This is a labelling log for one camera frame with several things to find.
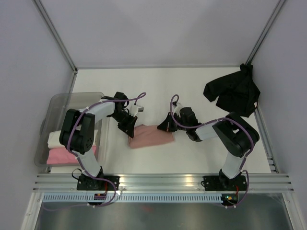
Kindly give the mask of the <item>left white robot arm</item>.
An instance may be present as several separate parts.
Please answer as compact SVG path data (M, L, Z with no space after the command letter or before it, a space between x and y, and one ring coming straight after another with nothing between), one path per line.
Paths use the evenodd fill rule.
M104 96L84 109L69 109L66 112L59 142L75 156L82 174L89 177L88 184L95 190L101 189L105 184L102 166L99 165L93 151L95 125L111 117L117 121L119 130L134 138L139 107L135 103L130 109L127 107L130 102L138 99L129 99L124 93L116 92L114 97Z

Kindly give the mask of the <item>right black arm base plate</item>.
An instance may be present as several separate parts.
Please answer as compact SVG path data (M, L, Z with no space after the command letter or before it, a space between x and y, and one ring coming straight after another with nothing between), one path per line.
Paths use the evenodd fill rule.
M247 180L244 175L239 175L234 179L218 175L203 176L201 185L205 191L246 191Z

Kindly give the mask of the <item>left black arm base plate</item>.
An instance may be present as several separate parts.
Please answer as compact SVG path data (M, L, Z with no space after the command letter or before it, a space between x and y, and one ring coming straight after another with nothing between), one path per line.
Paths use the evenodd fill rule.
M112 182L118 190L120 180L119 176L105 175L104 179ZM78 191L114 191L114 187L111 185L110 182L107 182L105 180L94 180L88 176L81 174L78 178L76 189Z

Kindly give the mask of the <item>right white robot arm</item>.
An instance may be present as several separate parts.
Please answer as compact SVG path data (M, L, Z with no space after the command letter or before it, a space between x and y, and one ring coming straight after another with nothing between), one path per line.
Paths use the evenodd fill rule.
M228 151L219 172L219 184L224 189L230 189L236 184L236 177L241 174L247 156L260 139L258 132L235 112L200 123L190 107L176 109L174 113L169 112L157 129L168 133L183 130L194 142L219 138Z

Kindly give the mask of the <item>dusty pink t-shirt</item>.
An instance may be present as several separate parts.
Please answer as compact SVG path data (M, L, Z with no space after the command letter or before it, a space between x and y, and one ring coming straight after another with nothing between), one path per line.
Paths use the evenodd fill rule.
M157 126L139 125L134 128L134 137L128 137L128 146L131 149L152 147L168 144L175 141L172 133L161 131Z

